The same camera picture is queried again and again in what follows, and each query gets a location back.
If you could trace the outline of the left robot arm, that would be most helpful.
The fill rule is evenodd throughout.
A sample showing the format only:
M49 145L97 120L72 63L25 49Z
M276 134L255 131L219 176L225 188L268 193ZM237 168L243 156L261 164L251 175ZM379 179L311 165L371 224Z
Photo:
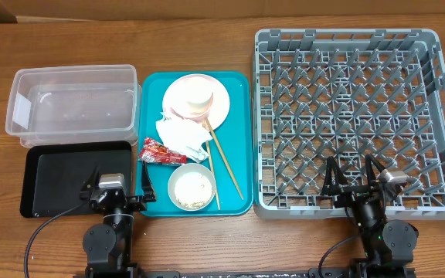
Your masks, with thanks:
M95 167L80 190L85 200L103 221L93 225L83 236L83 250L87 254L86 277L145 277L137 263L131 262L134 213L147 209L156 201L156 193L148 171L141 171L142 195L127 195L123 174L102 175Z

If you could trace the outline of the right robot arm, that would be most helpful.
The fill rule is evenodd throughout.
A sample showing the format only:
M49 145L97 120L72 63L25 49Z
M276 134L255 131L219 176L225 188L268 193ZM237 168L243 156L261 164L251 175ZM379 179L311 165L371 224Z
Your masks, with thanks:
M335 198L334 207L343 208L358 228L356 235L344 239L321 257L319 277L414 277L407 267L413 261L419 231L403 220L389 220L386 209L404 190L409 176L389 169L371 154L365 156L365 185L350 185L333 157L326 160L326 175L321 194ZM345 268L325 268L324 261L338 247L355 239L362 241L365 258L353 259Z

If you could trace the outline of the rice pile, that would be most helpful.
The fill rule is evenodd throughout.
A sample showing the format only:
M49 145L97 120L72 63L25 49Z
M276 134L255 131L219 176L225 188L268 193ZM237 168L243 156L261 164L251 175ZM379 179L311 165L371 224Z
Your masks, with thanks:
M174 193L181 207L197 210L212 200L212 184L205 175L191 172L182 175L177 180Z

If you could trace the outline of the grey bowl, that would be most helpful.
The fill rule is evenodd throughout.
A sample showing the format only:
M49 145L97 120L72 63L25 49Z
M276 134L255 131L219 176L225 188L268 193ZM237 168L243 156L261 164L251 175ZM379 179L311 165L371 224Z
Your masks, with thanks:
M191 173L191 172L197 172L200 174L205 175L212 184L212 200L215 197L215 185L216 185L216 180L214 179L214 176L212 175L212 172L205 166L201 165L201 164L196 164L196 163L190 163L190 164L184 164L182 166L179 166L178 168L176 168L172 175L170 176L169 180L168 180L168 196L171 199L171 201L173 202L173 204L175 206L177 206L178 208L180 208L181 210L184 211L188 211L188 212L195 212L195 211L199 211L202 210L203 208L205 208L207 205L210 204L210 202L208 202L204 207L202 207L201 209L197 209L197 210L188 210L188 209L184 209L183 207L180 206L180 204L176 201L175 199L175 193L174 193L174 187L175 187L175 183L177 182L177 180L184 174L187 173Z

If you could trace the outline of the white cup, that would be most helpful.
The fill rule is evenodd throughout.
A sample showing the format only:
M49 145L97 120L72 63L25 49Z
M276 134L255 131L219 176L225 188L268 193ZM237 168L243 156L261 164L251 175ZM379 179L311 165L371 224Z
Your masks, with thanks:
M185 92L185 102L193 110L206 110L213 99L213 92L205 89L193 89Z

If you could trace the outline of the wooden chopstick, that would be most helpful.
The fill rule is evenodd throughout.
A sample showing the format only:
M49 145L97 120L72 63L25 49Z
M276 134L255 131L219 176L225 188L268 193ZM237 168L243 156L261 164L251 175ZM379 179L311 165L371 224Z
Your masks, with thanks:
M236 190L237 190L237 192L238 192L240 198L241 198L242 200L244 200L243 193L241 192L241 189L240 189L239 184L238 184L238 182L237 182L237 180L236 180L236 177L235 177L235 175L233 174L233 170L232 170L232 168L231 168L231 166L230 166L230 164L229 164L229 162L228 162L228 160L227 160L227 158L226 158L226 155L225 155L225 153L224 153L224 150L223 150L221 144L219 143L219 139L218 139L218 137L216 136L216 132L214 131L214 129L212 128L212 125L211 125L210 122L209 122L208 117L206 117L206 118L204 119L204 122L206 123L206 126L207 126L207 128L209 129L209 132L210 132L210 134L212 135L212 138L213 138L213 140L214 140L215 143L216 143L216 146L217 146L217 148L218 148L218 150L219 150L219 153L220 153L220 155L221 155L221 157L222 157L222 160L223 160L223 162L224 162L224 164L225 164L225 166L226 166L226 169L227 169L227 171L228 171L228 173L229 173L229 176L231 177L231 179L232 179L232 181L233 181L233 184L235 185L235 188L236 188Z
M207 120L208 119L206 118L202 122L202 126L204 128L208 127L208 125L207 125L208 121ZM212 172L212 175L214 176L214 179L216 180L216 175L215 175L215 172L214 172L214 165L213 165L213 162L212 162L212 153L211 153L211 148L210 148L209 141L206 141L206 151L207 151L208 156L209 156L209 169ZM216 204L217 204L218 210L220 210L221 206L220 206L220 200L219 200L219 193L218 193L217 184L215 185L215 197L216 197Z

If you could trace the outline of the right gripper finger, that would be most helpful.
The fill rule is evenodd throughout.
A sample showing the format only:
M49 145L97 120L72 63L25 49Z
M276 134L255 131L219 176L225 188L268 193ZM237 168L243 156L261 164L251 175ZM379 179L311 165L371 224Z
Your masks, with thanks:
M343 186L348 186L348 179L344 176L336 160L330 156L326 159L326 171L321 195L335 196L344 193Z
M386 167L380 163L372 154L365 156L365 173L367 177L367 186L371 189L375 188L380 192L384 191L385 179L382 176Z

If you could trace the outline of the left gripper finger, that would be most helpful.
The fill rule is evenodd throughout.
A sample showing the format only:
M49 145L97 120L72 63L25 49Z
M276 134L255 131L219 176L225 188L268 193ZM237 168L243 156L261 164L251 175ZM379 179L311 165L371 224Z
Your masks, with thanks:
M148 166L147 162L142 162L142 169L141 169L141 189L144 193L144 201L145 202L156 202L157 196L155 193L155 190L153 188L151 179L148 174Z
M83 183L80 189L80 199L90 199L95 188L98 187L100 179L99 167L96 166L90 177Z

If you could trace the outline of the white napkin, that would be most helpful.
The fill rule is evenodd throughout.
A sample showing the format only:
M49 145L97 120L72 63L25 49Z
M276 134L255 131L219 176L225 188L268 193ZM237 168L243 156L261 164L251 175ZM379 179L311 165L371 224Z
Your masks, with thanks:
M212 135L193 120L164 114L155 123L156 131L164 146L170 151L185 155L201 163L209 157L203 144L212 140Z

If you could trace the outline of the red snack wrapper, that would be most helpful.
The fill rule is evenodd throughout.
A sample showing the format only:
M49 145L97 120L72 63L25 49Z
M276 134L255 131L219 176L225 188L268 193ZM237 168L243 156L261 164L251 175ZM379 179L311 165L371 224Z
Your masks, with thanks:
M187 163L187 157L166 146L153 138L146 137L138 154L138 160L146 163L182 165Z

